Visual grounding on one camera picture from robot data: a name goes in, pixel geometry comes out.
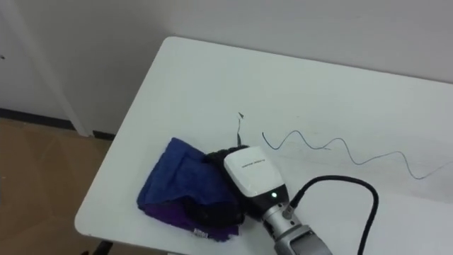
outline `blue cloth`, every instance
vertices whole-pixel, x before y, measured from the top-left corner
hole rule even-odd
[[[204,156],[182,140],[172,138],[140,191],[139,208],[185,196],[201,205],[236,203],[215,166],[202,162]]]

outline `black wire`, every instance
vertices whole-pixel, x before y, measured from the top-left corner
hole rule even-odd
[[[373,225],[374,217],[376,216],[377,208],[379,207],[379,195],[377,194],[376,189],[374,189],[373,186],[371,186],[369,183],[366,183],[362,180],[359,180],[357,178],[349,177],[349,176],[319,176],[316,178],[313,178],[311,181],[306,183],[299,192],[294,196],[294,198],[291,200],[289,205],[293,208],[296,208],[297,205],[299,204],[300,200],[304,196],[305,192],[315,183],[319,181],[346,181],[349,183],[355,183],[361,186],[364,186],[366,189],[368,189],[371,194],[373,195],[373,206],[371,208],[371,212],[369,213],[367,223],[365,224],[365,228],[363,229],[362,233],[362,238],[360,239],[360,244],[359,244],[359,249],[357,250],[357,255],[363,255],[363,251],[365,250],[365,244],[367,243],[367,238],[369,234],[369,230],[371,229],[371,226]]]

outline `white wall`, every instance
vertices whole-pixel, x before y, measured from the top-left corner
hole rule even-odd
[[[116,132],[169,35],[453,82],[449,0],[14,1],[94,130]]]
[[[67,120],[0,13],[0,108]]]

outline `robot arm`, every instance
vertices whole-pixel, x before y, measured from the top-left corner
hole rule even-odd
[[[320,176],[308,182],[290,202],[280,172],[260,147],[242,146],[215,152],[208,157],[224,159],[222,168],[226,181],[246,213],[264,224],[275,241],[274,248],[278,255],[332,255],[315,232],[297,219],[294,209],[305,191],[319,181],[347,181],[364,186],[371,191],[374,203],[358,250],[359,255],[363,254],[379,204],[376,190],[368,183],[347,176]]]

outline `white table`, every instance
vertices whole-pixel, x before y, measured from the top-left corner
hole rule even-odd
[[[293,196],[322,174],[356,176],[375,185],[381,205],[367,255],[453,253],[453,166],[416,181],[396,155],[364,166],[340,143],[312,151],[291,130],[321,145],[342,137],[358,161],[401,150],[415,174],[453,160],[453,86],[393,74],[168,38],[159,50],[76,216],[82,234],[190,255],[274,254],[259,223],[247,220],[226,243],[147,217],[136,197],[172,137],[204,152],[235,145],[238,112],[244,143],[263,147]],[[296,214],[335,255],[357,251],[371,195],[344,183],[320,183]]]

